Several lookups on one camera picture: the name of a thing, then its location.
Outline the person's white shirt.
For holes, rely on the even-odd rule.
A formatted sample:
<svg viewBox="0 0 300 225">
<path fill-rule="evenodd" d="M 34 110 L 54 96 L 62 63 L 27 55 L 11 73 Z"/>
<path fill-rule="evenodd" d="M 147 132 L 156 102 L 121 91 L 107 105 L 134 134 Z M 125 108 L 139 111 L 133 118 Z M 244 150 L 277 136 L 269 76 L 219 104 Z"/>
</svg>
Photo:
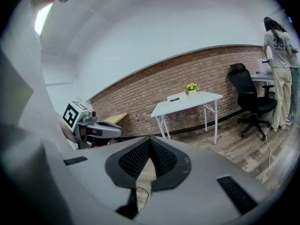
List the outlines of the person's white shirt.
<svg viewBox="0 0 300 225">
<path fill-rule="evenodd" d="M 18 126 L 53 142 L 60 152 L 65 152 L 73 148 L 61 130 L 45 86 L 40 38 L 35 31 L 38 11 L 49 4 L 45 0 L 21 0 L 2 33 L 0 51 L 33 90 Z"/>
</svg>

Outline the yellow wooden side table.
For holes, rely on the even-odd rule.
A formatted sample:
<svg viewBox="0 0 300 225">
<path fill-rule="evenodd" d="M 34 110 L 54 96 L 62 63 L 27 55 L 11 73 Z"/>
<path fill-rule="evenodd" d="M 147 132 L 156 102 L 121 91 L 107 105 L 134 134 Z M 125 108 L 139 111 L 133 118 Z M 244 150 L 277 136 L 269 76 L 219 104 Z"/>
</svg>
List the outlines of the yellow wooden side table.
<svg viewBox="0 0 300 225">
<path fill-rule="evenodd" d="M 112 124 L 117 124 L 120 122 L 123 118 L 125 118 L 128 115 L 128 113 L 121 113 L 121 114 L 116 114 L 112 115 L 106 119 L 104 119 L 105 122 L 110 122 Z"/>
</svg>

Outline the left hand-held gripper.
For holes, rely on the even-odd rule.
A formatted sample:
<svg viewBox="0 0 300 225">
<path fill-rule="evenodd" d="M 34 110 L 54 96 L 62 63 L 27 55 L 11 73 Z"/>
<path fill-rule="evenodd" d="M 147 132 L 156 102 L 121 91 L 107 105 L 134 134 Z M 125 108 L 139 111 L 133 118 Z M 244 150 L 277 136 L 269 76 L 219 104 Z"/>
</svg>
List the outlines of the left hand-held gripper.
<svg viewBox="0 0 300 225">
<path fill-rule="evenodd" d="M 96 120 L 96 112 L 90 110 L 79 101 L 71 101 L 62 116 L 65 124 L 71 130 L 78 149 L 87 149 L 91 145 L 82 139 L 81 129 L 87 127 L 87 135 L 94 136 L 96 138 L 118 138 L 123 134 L 123 129 L 113 123 L 107 121 Z"/>
</svg>

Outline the yellow sunflowers in white pot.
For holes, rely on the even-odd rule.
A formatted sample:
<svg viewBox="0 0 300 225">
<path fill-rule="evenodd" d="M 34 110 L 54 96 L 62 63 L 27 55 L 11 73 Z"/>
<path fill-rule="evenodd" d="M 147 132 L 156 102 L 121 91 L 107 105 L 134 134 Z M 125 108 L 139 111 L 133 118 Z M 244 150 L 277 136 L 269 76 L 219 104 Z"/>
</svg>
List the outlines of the yellow sunflowers in white pot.
<svg viewBox="0 0 300 225">
<path fill-rule="evenodd" d="M 186 95 L 194 95 L 199 90 L 199 86 L 195 83 L 190 83 L 185 89 L 184 92 Z"/>
</svg>

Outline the white folding table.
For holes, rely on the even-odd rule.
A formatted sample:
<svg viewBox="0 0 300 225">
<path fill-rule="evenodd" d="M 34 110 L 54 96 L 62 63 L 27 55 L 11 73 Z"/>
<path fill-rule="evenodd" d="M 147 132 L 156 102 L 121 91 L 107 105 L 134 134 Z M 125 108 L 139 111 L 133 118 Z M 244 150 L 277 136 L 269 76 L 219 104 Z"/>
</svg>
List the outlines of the white folding table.
<svg viewBox="0 0 300 225">
<path fill-rule="evenodd" d="M 187 99 L 178 102 L 168 102 L 163 101 L 156 105 L 153 112 L 151 113 L 151 117 L 155 118 L 160 130 L 160 133 L 163 138 L 170 139 L 170 133 L 166 124 L 165 116 L 167 114 L 180 112 L 189 108 L 202 106 L 204 109 L 204 128 L 205 131 L 208 131 L 208 124 L 207 124 L 207 111 L 210 111 L 214 114 L 214 144 L 217 143 L 218 139 L 218 106 L 217 101 L 222 99 L 223 96 L 205 92 L 205 91 L 198 91 L 194 95 L 187 95 Z"/>
</svg>

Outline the grey desk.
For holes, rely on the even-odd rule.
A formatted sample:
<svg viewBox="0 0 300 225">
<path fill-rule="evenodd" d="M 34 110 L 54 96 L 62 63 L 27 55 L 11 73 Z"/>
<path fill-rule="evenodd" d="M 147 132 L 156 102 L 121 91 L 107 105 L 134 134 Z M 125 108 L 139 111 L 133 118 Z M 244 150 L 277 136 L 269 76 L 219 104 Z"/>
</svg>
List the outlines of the grey desk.
<svg viewBox="0 0 300 225">
<path fill-rule="evenodd" d="M 270 73 L 270 74 L 254 74 L 254 75 L 251 75 L 251 78 L 253 81 L 256 81 L 256 82 L 265 82 L 267 83 L 267 85 L 274 85 L 274 78 L 273 78 L 273 74 Z M 275 97 L 275 88 L 272 87 L 272 88 L 269 88 L 269 96 L 270 97 Z"/>
</svg>

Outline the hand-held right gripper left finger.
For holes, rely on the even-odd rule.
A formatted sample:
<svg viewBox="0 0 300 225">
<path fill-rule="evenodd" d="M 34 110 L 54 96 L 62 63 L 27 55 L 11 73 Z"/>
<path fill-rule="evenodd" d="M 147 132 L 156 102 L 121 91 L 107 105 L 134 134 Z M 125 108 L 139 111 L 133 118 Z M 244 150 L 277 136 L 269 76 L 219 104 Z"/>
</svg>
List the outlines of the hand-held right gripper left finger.
<svg viewBox="0 0 300 225">
<path fill-rule="evenodd" d="M 138 222 L 136 180 L 148 138 L 61 153 L 44 141 L 42 212 L 56 225 L 144 225 Z"/>
</svg>

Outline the black office chair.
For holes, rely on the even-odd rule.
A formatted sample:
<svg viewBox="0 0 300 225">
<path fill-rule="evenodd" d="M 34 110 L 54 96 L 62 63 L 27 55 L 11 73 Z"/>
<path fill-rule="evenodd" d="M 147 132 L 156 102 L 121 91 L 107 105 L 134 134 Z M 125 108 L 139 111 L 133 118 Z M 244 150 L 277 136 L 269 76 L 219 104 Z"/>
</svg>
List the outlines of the black office chair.
<svg viewBox="0 0 300 225">
<path fill-rule="evenodd" d="M 261 115 L 267 114 L 273 111 L 278 102 L 276 99 L 269 97 L 269 90 L 274 85 L 264 85 L 265 94 L 263 97 L 257 95 L 256 88 L 249 71 L 244 64 L 237 63 L 230 66 L 230 72 L 228 73 L 229 80 L 233 83 L 238 93 L 237 104 L 241 107 L 242 111 L 250 112 L 250 116 L 247 118 L 238 118 L 237 123 L 245 123 L 247 127 L 241 131 L 240 136 L 243 138 L 245 133 L 252 127 L 256 127 L 262 134 L 262 140 L 266 140 L 266 134 L 261 128 L 261 124 L 266 124 L 270 127 L 270 122 L 261 120 Z"/>
</svg>

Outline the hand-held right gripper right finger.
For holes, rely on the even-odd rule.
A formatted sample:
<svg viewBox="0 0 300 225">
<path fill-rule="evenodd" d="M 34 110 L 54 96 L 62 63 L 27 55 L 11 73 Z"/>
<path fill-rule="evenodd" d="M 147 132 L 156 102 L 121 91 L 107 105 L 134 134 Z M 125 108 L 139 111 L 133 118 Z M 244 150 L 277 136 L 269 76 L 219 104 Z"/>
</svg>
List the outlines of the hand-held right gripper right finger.
<svg viewBox="0 0 300 225">
<path fill-rule="evenodd" d="M 156 179 L 140 212 L 146 225 L 223 225 L 269 195 L 258 180 L 211 150 L 153 136 L 150 158 Z"/>
</svg>

